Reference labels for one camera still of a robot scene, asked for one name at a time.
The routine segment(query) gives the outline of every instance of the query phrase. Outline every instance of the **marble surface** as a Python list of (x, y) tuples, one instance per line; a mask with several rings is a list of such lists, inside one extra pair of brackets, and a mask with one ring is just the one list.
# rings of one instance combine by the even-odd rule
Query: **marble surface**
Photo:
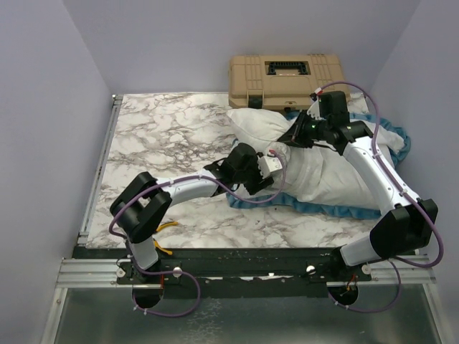
[[(140, 172), (174, 177), (225, 157), (233, 139), (224, 93), (125, 95), (90, 224), (88, 248), (123, 247), (108, 233), (111, 203)], [(367, 113), (362, 95), (349, 111)], [(163, 247), (334, 247), (364, 236), (374, 220), (300, 214), (287, 206), (232, 209), (224, 195), (170, 208), (164, 221), (180, 225), (159, 232)]]

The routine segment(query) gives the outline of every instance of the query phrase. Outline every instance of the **lavender wall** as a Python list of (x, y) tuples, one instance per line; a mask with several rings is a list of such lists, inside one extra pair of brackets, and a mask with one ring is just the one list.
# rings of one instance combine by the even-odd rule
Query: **lavender wall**
[(335, 52), (373, 84), (419, 0), (63, 0), (113, 93), (225, 91), (234, 54)]
[(0, 343), (39, 343), (111, 96), (59, 0), (0, 11)]
[[(383, 116), (408, 130), (412, 150), (400, 174), (439, 208), (445, 258), (435, 268), (459, 341), (459, 2), (423, 0), (373, 87)], [(435, 240), (429, 251), (437, 254)]]

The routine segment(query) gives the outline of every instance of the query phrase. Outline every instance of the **pillow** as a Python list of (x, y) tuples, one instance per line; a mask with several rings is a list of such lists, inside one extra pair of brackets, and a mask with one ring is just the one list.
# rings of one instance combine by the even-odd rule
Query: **pillow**
[[(354, 167), (338, 153), (326, 148), (293, 148), (276, 140), (293, 124), (280, 113), (269, 110), (234, 109), (227, 112), (230, 125), (240, 142), (266, 153), (276, 149), (287, 165), (284, 192), (300, 202), (329, 206), (353, 206), (378, 209), (373, 196)], [(371, 130), (374, 124), (366, 122)], [(396, 133), (379, 128), (378, 145), (384, 157), (393, 165), (389, 149), (400, 151), (404, 142)], [(243, 197), (258, 197), (275, 193), (275, 183), (250, 196), (243, 187), (237, 193)]]

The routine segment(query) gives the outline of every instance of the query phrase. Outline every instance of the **metal floor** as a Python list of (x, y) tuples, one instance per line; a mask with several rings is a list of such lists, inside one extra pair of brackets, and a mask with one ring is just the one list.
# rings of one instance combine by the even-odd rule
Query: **metal floor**
[[(362, 286), (356, 305), (379, 307), (395, 286)], [(186, 308), (192, 300), (165, 300), (163, 311)], [(390, 311), (362, 315), (329, 299), (307, 297), (204, 299), (178, 319), (133, 311), (130, 289), (71, 289), (56, 343), (441, 343), (422, 285), (406, 285)]]

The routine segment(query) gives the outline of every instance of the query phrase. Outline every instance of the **blue fabric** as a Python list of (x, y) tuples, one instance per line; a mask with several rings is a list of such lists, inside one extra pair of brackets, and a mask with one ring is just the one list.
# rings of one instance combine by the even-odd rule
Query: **blue fabric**
[[(298, 116), (298, 112), (291, 112), (288, 114), (287, 119), (292, 120)], [(351, 119), (356, 120), (366, 120), (371, 123), (376, 122), (376, 116), (370, 114), (357, 114), (351, 113)], [(394, 165), (397, 164), (406, 158), (408, 152), (411, 148), (411, 140), (410, 137), (407, 135), (406, 131), (401, 127), (394, 127), (389, 120), (385, 118), (381, 119), (381, 126), (388, 130), (392, 131), (403, 138), (404, 141), (404, 148), (400, 150), (399, 153), (395, 153), (390, 150), (390, 155)], [(262, 201), (263, 199), (268, 199), (270, 196), (260, 196), (256, 197), (253, 200), (255, 201)], [(355, 219), (378, 219), (381, 216), (379, 210), (373, 209), (364, 209), (364, 208), (356, 208), (354, 206), (327, 206), (323, 204), (313, 204), (308, 202), (300, 202), (295, 197), (287, 195), (286, 193), (281, 193), (272, 201), (263, 204), (250, 204), (244, 201), (237, 199), (236, 197), (229, 195), (227, 193), (227, 200), (229, 206), (236, 209), (253, 209), (257, 207), (265, 207), (265, 206), (292, 206), (296, 211), (305, 214), (311, 213), (325, 213), (332, 216), (337, 217), (352, 217)]]

